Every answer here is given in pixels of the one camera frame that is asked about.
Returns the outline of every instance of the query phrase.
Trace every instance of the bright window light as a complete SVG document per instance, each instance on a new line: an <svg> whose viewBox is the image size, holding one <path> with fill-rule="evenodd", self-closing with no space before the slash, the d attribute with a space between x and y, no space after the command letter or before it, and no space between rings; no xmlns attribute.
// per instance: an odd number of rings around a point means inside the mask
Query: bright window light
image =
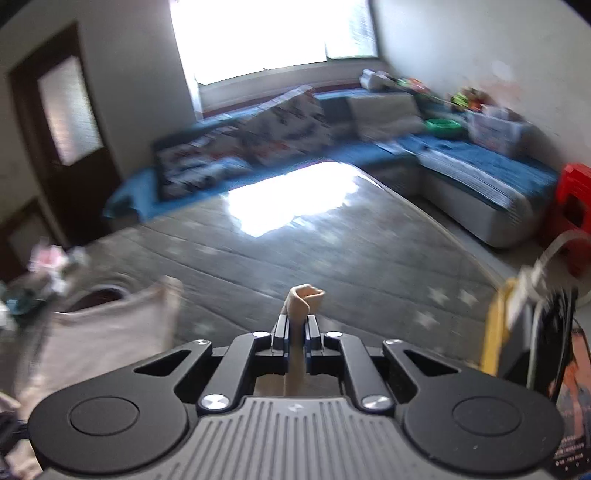
<svg viewBox="0 0 591 480"><path fill-rule="evenodd" d="M334 162L318 163L228 192L228 212L247 235L259 237L306 216L320 215L346 204L357 192L359 170Z"/></svg>
<svg viewBox="0 0 591 480"><path fill-rule="evenodd" d="M171 13L183 65L202 85L377 56L368 0L173 0Z"/></svg>

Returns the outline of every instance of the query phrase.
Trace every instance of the green bowl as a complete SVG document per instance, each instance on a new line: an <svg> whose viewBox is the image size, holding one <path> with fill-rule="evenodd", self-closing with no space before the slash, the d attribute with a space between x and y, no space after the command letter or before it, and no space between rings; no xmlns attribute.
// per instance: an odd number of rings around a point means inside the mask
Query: green bowl
<svg viewBox="0 0 591 480"><path fill-rule="evenodd" d="M464 127L454 120L447 118L431 118L425 121L427 131L437 138L451 140L464 134Z"/></svg>

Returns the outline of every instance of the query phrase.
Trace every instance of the circular pad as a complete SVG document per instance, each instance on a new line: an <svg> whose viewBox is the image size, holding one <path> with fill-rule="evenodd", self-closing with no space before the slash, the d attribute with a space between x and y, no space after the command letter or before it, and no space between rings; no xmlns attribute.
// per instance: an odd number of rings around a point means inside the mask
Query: circular pad
<svg viewBox="0 0 591 480"><path fill-rule="evenodd" d="M554 455L563 422L542 395L469 369L420 380L404 429L431 461L469 475L513 476Z"/></svg>
<svg viewBox="0 0 591 480"><path fill-rule="evenodd" d="M97 397L75 406L70 413L70 422L79 432L106 436L124 432L135 423L138 416L138 407L129 400Z"/></svg>
<svg viewBox="0 0 591 480"><path fill-rule="evenodd" d="M121 370L47 397L29 419L41 467L122 475L165 455L188 426L187 411L166 379Z"/></svg>
<svg viewBox="0 0 591 480"><path fill-rule="evenodd" d="M473 397L461 401L453 409L453 418L467 432L485 437L506 435L521 423L517 408L494 397Z"/></svg>

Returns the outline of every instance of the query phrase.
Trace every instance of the toy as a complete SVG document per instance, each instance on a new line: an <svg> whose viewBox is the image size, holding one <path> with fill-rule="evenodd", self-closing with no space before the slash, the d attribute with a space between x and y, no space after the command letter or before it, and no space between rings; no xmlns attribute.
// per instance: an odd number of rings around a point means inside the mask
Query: toy
<svg viewBox="0 0 591 480"><path fill-rule="evenodd" d="M488 95L471 87L465 87L454 95L448 96L448 101L452 111L464 112L472 110L474 112L482 111L483 103L488 100Z"/></svg>
<svg viewBox="0 0 591 480"><path fill-rule="evenodd" d="M429 88L423 82L413 78L401 78L398 80L398 85L405 90L413 90L418 93L428 94L430 92Z"/></svg>

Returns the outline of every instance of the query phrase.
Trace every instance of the yellow object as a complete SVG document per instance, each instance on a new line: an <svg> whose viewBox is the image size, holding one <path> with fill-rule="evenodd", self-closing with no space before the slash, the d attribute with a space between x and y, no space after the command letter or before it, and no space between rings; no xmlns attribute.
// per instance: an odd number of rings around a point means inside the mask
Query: yellow object
<svg viewBox="0 0 591 480"><path fill-rule="evenodd" d="M452 96L452 103L462 108L468 108L469 99L463 93L457 93Z"/></svg>
<svg viewBox="0 0 591 480"><path fill-rule="evenodd" d="M488 308L480 371L489 375L496 376L501 349L509 339L509 330L506 327L506 304L516 284L516 278L509 278L496 293Z"/></svg>

